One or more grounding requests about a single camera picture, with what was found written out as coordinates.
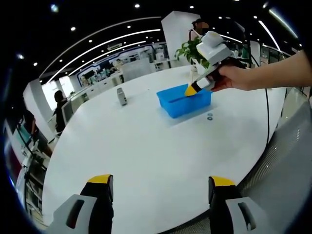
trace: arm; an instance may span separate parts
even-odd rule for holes
[[[304,52],[280,62],[253,69],[223,66],[219,73],[224,77],[213,91],[226,88],[254,90],[276,87],[312,86],[312,69]]]

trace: ceiling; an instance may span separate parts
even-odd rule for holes
[[[291,47],[300,49],[299,41],[294,39],[269,13],[268,9],[273,5],[270,3],[263,9],[266,0],[218,0],[218,1],[77,1],[77,0],[40,0],[35,2],[16,1],[10,2],[12,10],[10,21],[5,27],[8,44],[6,50],[10,56],[7,57],[6,74],[10,76],[11,91],[14,96],[19,96],[28,82],[37,79],[42,75],[49,79],[54,72],[65,64],[80,55],[81,53],[101,44],[107,40],[120,37],[126,34],[162,29],[161,19],[171,11],[185,11],[201,15],[209,24],[209,28],[215,27],[214,31],[232,38],[245,41],[245,36],[237,28],[234,21],[246,28],[246,35],[250,40],[260,40],[260,43],[276,47],[271,38],[260,26],[258,20],[262,20],[270,29],[281,50],[293,54]],[[58,6],[58,12],[51,10],[51,4]],[[123,23],[118,26],[101,31],[78,43],[58,58],[51,66],[51,62],[62,52],[76,42],[90,34],[108,27],[112,24],[134,20],[145,17],[160,17],[158,19],[145,19]],[[159,39],[165,41],[162,30],[160,32],[144,33],[116,40],[117,43],[127,44],[146,40],[151,43]],[[67,69],[74,70],[81,66],[82,61],[89,61],[107,52],[107,45],[101,46],[90,53],[80,57],[71,63]],[[17,59],[20,53],[24,59]],[[56,78],[65,75],[61,72]]]

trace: window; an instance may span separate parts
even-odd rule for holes
[[[42,86],[42,90],[43,90],[43,93],[45,95],[45,98],[48,101],[48,104],[49,104],[51,110],[53,111],[57,107],[57,103],[54,100],[54,93],[57,90],[59,90],[57,87],[57,84],[55,83],[55,81],[46,83]]]

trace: desk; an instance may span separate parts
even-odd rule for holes
[[[264,90],[214,93],[209,108],[172,119],[156,92],[190,81],[190,66],[121,84],[128,104],[112,88],[83,104],[55,147],[43,187],[43,218],[96,175],[114,175],[114,234],[159,233],[207,209],[208,177],[239,183],[267,140]],[[268,90],[270,137],[285,88]],[[207,112],[213,120],[207,120]]]

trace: person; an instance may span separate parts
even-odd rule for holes
[[[222,66],[213,92],[227,88],[255,90],[277,87],[312,86],[312,67],[309,57],[301,51],[283,61],[271,63],[253,69],[242,69],[235,66]]]
[[[195,20],[192,22],[192,25],[193,29],[202,36],[208,32],[209,25],[202,19]],[[198,34],[196,34],[193,29],[189,31],[189,40],[194,40],[196,37],[198,37]]]
[[[58,135],[63,132],[65,128],[65,122],[63,119],[63,113],[62,113],[62,106],[67,102],[67,99],[64,98],[64,95],[61,90],[57,90],[54,93],[54,99],[57,102],[57,108],[55,109],[53,115],[56,115],[57,117],[57,124],[56,124],[56,131],[58,132]]]
[[[122,67],[123,65],[123,62],[120,60],[120,59],[117,59],[115,64],[114,64],[114,67],[117,69],[117,70],[120,70],[120,68]]]
[[[34,115],[29,110],[25,110],[23,115],[25,120],[24,127],[26,131],[30,134],[34,142],[38,140],[38,150],[44,152],[48,157],[51,157],[52,150],[48,145],[48,140],[37,127]]]

